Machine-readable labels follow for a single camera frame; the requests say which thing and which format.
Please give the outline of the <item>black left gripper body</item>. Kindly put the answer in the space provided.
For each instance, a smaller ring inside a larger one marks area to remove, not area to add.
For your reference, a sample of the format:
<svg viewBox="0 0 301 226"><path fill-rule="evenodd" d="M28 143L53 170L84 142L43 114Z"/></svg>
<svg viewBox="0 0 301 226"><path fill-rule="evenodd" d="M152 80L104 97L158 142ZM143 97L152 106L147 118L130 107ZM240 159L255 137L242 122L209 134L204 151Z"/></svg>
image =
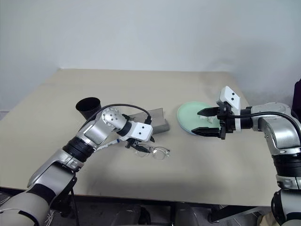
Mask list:
<svg viewBox="0 0 301 226"><path fill-rule="evenodd" d="M140 148L140 146L139 146L139 140L137 140L137 139L134 139L134 138L129 138L129 139L127 139L127 144L126 144L126 146L125 146L125 148L134 148L134 149L139 149Z"/></svg>

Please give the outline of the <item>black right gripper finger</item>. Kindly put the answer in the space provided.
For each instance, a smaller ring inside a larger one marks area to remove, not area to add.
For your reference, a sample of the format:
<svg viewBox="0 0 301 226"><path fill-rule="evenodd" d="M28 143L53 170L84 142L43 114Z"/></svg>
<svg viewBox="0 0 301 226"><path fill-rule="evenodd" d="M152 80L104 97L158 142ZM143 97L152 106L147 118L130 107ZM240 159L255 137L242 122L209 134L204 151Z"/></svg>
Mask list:
<svg viewBox="0 0 301 226"><path fill-rule="evenodd" d="M195 135L203 136L203 137L220 137L219 128L198 127L192 129L191 132Z"/></svg>
<svg viewBox="0 0 301 226"><path fill-rule="evenodd" d="M204 116L204 117L213 117L217 116L219 112L219 107L210 107L210 108L204 108L200 110L197 115Z"/></svg>

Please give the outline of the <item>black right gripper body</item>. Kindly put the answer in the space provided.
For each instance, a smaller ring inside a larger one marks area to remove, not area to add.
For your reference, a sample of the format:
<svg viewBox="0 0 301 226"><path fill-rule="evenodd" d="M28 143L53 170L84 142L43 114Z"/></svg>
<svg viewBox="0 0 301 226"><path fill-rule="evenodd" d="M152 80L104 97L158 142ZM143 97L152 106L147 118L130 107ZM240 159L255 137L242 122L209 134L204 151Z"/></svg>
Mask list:
<svg viewBox="0 0 301 226"><path fill-rule="evenodd" d="M217 119L220 122L219 138L224 140L227 133L233 133L236 130L235 118L230 104L227 102L220 103Z"/></svg>

